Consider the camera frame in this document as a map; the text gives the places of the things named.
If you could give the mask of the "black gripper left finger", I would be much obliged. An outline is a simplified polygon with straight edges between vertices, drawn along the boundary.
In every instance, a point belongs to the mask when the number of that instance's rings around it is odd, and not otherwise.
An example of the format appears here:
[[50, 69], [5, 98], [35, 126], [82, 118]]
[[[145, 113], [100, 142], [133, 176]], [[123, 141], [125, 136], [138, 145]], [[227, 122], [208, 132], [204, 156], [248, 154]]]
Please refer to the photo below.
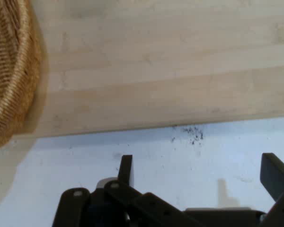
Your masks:
[[103, 188], [66, 190], [54, 227], [192, 227], [194, 220], [152, 193], [130, 186], [133, 157], [123, 155], [118, 177]]

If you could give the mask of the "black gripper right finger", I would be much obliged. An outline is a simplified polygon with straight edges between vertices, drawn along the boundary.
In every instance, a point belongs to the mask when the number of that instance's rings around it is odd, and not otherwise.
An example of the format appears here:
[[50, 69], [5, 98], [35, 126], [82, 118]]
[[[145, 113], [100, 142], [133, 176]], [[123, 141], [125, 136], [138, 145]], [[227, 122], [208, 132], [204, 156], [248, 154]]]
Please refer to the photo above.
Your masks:
[[262, 154], [260, 181], [275, 201], [260, 226], [284, 227], [284, 163], [275, 154]]

